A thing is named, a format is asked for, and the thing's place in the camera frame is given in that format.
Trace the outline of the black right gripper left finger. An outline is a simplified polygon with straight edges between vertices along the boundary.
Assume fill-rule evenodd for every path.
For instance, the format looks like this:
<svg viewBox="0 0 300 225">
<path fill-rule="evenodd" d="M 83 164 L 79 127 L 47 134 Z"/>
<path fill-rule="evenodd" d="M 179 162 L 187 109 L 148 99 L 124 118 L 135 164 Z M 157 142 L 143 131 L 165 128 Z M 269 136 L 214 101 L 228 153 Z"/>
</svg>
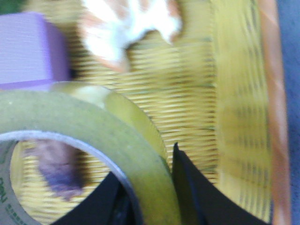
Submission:
<svg viewBox="0 0 300 225">
<path fill-rule="evenodd" d="M 130 225 L 131 202 L 110 172 L 95 190 L 54 225 Z"/>
</svg>

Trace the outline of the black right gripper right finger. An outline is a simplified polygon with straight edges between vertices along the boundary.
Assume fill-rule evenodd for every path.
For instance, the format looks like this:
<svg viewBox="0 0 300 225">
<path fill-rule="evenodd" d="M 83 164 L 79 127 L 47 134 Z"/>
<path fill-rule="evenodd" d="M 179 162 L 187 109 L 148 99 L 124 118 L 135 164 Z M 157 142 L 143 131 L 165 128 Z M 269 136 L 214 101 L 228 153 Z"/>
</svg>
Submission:
<svg viewBox="0 0 300 225">
<path fill-rule="evenodd" d="M 172 178 L 184 225 L 260 224 L 260 219 L 214 187 L 177 143 L 173 147 Z"/>
</svg>

